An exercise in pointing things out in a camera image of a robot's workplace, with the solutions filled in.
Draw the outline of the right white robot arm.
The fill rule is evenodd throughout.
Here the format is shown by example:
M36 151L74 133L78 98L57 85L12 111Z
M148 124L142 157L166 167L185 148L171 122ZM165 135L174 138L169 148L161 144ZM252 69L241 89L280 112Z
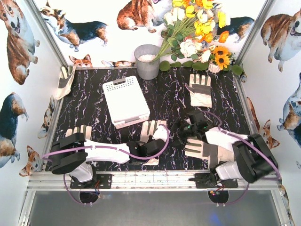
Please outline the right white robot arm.
M218 180L243 179L254 183L268 180L275 172L275 180L281 175L278 163L271 153L272 141L264 134L241 135L212 124L204 117L204 111L189 113L187 120L176 118L170 130L178 138L174 146L182 145L185 154L208 161Z

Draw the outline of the white work glove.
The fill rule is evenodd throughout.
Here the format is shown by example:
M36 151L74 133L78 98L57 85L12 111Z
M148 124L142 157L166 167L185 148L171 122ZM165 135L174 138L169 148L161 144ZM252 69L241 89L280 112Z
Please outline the white work glove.
M152 120L152 121L145 121L142 125L142 131L140 134L140 141L147 143L149 141L150 136L153 136L159 124L167 125L165 120ZM152 158L148 160L143 166L155 166L159 164L159 158Z

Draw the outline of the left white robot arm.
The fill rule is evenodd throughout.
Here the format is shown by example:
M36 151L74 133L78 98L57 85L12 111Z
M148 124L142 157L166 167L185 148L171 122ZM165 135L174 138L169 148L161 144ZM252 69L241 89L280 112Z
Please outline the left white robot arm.
M80 183L96 179L95 170L88 161L111 161L119 164L141 164L159 157L167 148L170 131L159 124L148 142L129 141L122 144L104 144L85 139L76 133L56 142L49 154L55 175L69 174Z

